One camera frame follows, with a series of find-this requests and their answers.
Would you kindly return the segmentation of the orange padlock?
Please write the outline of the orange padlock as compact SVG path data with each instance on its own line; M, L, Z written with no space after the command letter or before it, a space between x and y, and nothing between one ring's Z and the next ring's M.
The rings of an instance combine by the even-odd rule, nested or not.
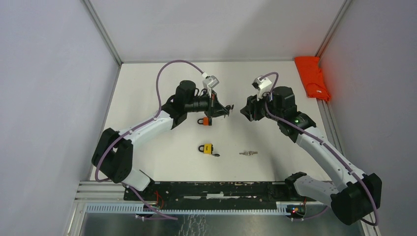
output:
M210 117L203 117L197 120L197 123L199 125L204 125L204 126L212 126L212 118Z

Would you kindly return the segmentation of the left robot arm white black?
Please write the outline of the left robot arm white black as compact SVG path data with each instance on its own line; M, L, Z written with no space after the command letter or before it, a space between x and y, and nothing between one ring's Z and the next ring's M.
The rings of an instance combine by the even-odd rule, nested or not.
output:
M92 156L92 164L113 183L135 188L142 200L154 196L152 179L133 167L134 149L158 135L172 130L186 120L189 113L203 112L208 119L228 116L233 105L223 106L217 93L206 88L198 94L196 84L181 81L175 94L148 120L121 131L108 128L103 131Z

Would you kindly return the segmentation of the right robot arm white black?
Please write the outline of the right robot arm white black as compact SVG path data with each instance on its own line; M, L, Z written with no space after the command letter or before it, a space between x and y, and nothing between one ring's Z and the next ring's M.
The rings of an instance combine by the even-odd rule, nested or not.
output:
M330 182L316 180L298 172L286 178L284 195L291 201L301 196L312 198L331 208L345 225L357 221L377 226L365 220L377 213L381 205L382 180L366 174L345 158L321 133L313 119L298 110L290 87L280 86L261 96L252 95L240 110L249 121L268 118L275 121L285 136L305 150L330 177Z

